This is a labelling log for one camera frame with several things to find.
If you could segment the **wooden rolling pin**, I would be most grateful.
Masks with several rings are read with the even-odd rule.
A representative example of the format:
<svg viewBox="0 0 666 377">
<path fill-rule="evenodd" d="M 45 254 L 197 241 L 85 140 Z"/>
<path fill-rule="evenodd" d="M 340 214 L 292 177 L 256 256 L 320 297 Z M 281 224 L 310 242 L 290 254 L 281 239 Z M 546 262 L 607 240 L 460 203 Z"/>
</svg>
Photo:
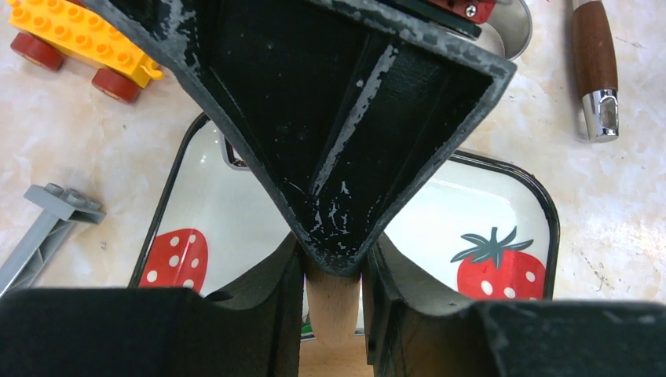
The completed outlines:
<svg viewBox="0 0 666 377">
<path fill-rule="evenodd" d="M 306 261 L 305 288 L 315 340 L 302 345 L 300 376 L 371 376 L 362 338 L 355 335 L 360 274 L 330 275 Z"/>
</svg>

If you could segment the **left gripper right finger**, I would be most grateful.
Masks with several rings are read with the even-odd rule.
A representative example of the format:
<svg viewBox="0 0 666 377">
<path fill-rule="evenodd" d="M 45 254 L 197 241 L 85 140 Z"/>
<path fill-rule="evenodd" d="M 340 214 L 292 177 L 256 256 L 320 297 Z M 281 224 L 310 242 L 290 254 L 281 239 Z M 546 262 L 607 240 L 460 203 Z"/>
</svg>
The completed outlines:
<svg viewBox="0 0 666 377">
<path fill-rule="evenodd" d="M 382 236 L 363 269 L 377 376 L 662 376 L 665 308 L 653 302 L 477 301 Z"/>
</svg>

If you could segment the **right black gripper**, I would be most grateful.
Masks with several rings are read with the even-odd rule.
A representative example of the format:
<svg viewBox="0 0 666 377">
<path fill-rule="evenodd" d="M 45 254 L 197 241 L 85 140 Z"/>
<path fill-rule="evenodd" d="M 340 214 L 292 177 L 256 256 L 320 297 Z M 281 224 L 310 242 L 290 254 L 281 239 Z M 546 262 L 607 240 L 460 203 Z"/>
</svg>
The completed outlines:
<svg viewBox="0 0 666 377">
<path fill-rule="evenodd" d="M 496 4 L 87 2 L 174 73 L 336 276 L 499 103 L 516 65 L 454 36 L 478 39 Z"/>
</svg>

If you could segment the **grey toy bolt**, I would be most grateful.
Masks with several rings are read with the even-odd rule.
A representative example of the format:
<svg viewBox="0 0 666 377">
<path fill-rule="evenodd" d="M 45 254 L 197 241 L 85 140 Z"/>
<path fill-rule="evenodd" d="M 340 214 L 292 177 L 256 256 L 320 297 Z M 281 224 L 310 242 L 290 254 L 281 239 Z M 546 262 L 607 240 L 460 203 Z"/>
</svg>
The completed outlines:
<svg viewBox="0 0 666 377">
<path fill-rule="evenodd" d="M 31 185 L 24 198 L 42 209 L 1 266 L 1 295 L 30 287 L 77 223 L 99 225 L 102 204 L 73 188 Z"/>
</svg>

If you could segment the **green dough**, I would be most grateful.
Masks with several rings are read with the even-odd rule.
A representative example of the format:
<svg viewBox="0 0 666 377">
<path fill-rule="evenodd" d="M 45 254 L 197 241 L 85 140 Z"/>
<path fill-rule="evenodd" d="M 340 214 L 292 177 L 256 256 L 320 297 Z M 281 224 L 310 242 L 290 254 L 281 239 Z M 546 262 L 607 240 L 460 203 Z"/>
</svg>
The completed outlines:
<svg viewBox="0 0 666 377">
<path fill-rule="evenodd" d="M 305 342 L 313 339 L 315 339 L 315 336 L 313 334 L 313 329 L 309 319 L 307 319 L 305 322 L 302 323 L 301 341 Z"/>
</svg>

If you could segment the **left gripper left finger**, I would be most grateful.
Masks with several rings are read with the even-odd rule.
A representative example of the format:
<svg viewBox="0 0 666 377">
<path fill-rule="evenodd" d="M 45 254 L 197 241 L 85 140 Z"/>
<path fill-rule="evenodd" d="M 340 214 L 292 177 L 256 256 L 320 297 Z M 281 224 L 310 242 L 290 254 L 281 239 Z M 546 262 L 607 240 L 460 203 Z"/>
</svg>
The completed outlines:
<svg viewBox="0 0 666 377">
<path fill-rule="evenodd" d="M 1 300 L 4 376 L 295 376 L 301 246 L 279 247 L 230 284 L 32 288 Z"/>
</svg>

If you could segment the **white strawberry tray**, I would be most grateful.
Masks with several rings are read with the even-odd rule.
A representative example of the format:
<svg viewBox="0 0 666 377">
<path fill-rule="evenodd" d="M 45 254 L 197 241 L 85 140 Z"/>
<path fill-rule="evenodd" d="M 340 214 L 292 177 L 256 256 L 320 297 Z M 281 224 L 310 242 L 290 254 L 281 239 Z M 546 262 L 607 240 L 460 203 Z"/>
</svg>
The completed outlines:
<svg viewBox="0 0 666 377">
<path fill-rule="evenodd" d="M 525 171 L 454 154 L 389 223 L 407 258 L 471 298 L 544 299 L 554 290 L 559 221 Z M 133 287 L 208 295 L 270 255 L 289 227 L 208 116 L 189 127 L 139 254 Z"/>
</svg>

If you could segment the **yellow toy car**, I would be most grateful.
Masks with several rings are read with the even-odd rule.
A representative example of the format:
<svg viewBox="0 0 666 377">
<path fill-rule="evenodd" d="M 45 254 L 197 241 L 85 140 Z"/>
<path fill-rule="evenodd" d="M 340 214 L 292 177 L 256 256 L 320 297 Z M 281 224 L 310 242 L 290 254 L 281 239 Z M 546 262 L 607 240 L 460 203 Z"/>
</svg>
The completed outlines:
<svg viewBox="0 0 666 377">
<path fill-rule="evenodd" d="M 97 67 L 92 85 L 132 104 L 163 71 L 148 54 L 80 1 L 9 1 L 9 23 L 19 30 L 11 49 L 49 71 L 68 57 Z"/>
</svg>

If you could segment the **wooden handled scraper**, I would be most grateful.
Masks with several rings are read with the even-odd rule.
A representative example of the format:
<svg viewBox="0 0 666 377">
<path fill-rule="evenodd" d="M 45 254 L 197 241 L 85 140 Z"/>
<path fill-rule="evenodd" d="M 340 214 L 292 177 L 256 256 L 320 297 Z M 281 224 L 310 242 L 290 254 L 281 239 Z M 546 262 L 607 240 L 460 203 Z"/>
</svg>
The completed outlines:
<svg viewBox="0 0 666 377">
<path fill-rule="evenodd" d="M 588 139 L 620 136 L 618 70 L 606 9 L 601 1 L 573 1 L 572 48 L 576 84 Z"/>
</svg>

